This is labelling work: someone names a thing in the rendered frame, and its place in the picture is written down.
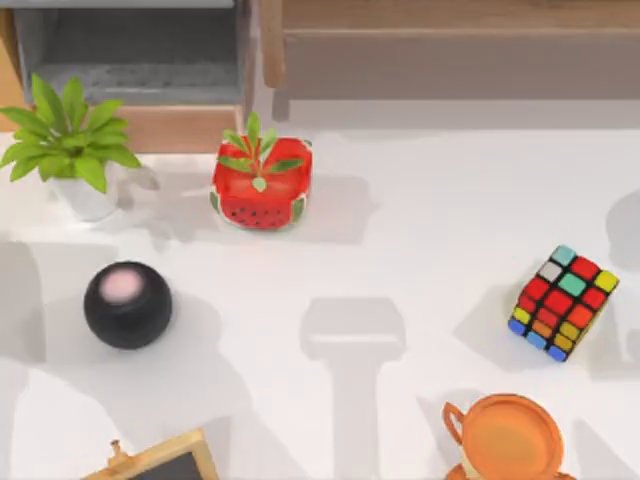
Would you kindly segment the orange trophy cup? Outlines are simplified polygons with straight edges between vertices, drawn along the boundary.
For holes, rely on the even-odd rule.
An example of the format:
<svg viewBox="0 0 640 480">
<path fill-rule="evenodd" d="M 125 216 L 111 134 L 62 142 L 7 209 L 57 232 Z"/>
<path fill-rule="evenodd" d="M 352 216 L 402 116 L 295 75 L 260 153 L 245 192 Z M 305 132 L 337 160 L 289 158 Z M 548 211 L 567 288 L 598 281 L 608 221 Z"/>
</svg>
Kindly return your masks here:
<svg viewBox="0 0 640 480">
<path fill-rule="evenodd" d="M 443 423 L 461 460 L 445 480 L 577 480 L 560 470 L 559 427 L 538 403 L 516 394 L 493 394 L 467 412 L 447 402 Z"/>
</svg>

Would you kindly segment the pale wooden drawer front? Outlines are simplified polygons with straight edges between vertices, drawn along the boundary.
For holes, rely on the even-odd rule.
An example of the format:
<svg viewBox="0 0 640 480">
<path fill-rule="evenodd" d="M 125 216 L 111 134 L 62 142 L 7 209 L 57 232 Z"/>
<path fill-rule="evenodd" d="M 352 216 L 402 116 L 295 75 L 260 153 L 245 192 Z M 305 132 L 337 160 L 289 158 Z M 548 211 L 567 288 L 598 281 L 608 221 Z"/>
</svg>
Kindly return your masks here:
<svg viewBox="0 0 640 480">
<path fill-rule="evenodd" d="M 240 105 L 124 106 L 129 148 L 141 154 L 216 153 L 224 130 L 242 131 Z"/>
</svg>

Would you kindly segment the wooden cupboard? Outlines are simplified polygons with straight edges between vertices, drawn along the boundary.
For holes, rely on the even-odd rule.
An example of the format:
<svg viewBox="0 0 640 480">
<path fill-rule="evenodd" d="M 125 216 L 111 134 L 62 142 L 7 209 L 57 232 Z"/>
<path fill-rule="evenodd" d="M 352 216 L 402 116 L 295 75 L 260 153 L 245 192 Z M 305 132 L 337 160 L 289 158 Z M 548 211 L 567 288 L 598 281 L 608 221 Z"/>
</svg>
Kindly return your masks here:
<svg viewBox="0 0 640 480">
<path fill-rule="evenodd" d="M 640 0 L 256 6 L 279 118 L 293 100 L 640 100 Z"/>
</svg>

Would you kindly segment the black round speaker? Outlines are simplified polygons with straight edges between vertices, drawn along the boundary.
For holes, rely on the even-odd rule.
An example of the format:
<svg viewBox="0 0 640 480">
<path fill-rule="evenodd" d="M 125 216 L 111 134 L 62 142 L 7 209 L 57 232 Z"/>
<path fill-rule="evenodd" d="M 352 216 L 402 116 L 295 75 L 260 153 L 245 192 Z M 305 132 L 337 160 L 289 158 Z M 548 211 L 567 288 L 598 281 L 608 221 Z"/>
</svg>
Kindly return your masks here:
<svg viewBox="0 0 640 480">
<path fill-rule="evenodd" d="M 171 289 L 154 268 L 137 261 L 114 262 L 89 282 L 83 313 L 103 343 L 136 350 L 157 340 L 173 314 Z"/>
</svg>

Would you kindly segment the green plant in white pot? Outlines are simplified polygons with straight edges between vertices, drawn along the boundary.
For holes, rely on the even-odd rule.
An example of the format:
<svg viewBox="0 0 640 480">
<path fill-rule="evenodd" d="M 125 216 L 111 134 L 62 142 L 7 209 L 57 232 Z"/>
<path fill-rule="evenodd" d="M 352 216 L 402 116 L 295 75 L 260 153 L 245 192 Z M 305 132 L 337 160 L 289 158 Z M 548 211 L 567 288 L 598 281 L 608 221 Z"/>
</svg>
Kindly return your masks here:
<svg viewBox="0 0 640 480">
<path fill-rule="evenodd" d="M 117 115 L 122 102 L 109 99 L 90 106 L 75 76 L 57 93 L 33 74 L 31 95 L 31 110 L 0 108 L 0 115 L 18 126 L 14 143 L 0 159 L 0 169 L 11 168 L 12 182 L 37 172 L 83 222 L 110 216 L 117 209 L 119 196 L 110 180 L 111 166 L 142 167 L 128 146 L 128 123 Z"/>
</svg>

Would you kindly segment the red watermelon plant pot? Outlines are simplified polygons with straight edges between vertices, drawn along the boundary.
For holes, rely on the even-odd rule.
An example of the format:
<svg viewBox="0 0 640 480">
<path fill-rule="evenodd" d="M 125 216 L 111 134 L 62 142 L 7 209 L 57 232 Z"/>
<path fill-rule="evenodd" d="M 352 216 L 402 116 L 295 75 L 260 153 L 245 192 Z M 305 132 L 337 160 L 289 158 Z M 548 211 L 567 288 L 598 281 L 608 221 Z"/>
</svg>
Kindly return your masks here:
<svg viewBox="0 0 640 480">
<path fill-rule="evenodd" d="M 311 188 L 312 143 L 261 129 L 249 114 L 246 132 L 223 132 L 212 177 L 210 203 L 230 223 L 252 230 L 280 230 L 298 222 Z"/>
</svg>

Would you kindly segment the colourful puzzle cube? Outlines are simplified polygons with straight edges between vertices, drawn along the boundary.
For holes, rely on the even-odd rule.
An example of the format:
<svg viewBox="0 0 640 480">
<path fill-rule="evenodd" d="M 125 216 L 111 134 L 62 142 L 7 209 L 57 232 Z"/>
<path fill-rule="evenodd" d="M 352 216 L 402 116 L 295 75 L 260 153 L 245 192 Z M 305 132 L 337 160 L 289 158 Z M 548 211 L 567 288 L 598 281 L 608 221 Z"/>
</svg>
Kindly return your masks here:
<svg viewBox="0 0 640 480">
<path fill-rule="evenodd" d="M 618 285 L 614 273 L 559 245 L 521 290 L 508 328 L 554 361 L 565 362 Z"/>
</svg>

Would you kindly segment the wooden framed blackboard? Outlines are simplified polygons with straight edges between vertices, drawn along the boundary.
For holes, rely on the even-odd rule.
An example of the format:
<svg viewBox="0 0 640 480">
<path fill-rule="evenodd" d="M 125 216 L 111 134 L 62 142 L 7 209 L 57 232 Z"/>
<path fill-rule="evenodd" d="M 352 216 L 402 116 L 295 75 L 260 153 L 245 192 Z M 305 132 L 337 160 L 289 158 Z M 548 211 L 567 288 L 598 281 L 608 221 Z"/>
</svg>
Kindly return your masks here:
<svg viewBox="0 0 640 480">
<path fill-rule="evenodd" d="M 219 480 L 204 430 L 193 429 L 137 454 L 112 440 L 107 465 L 80 480 Z"/>
</svg>

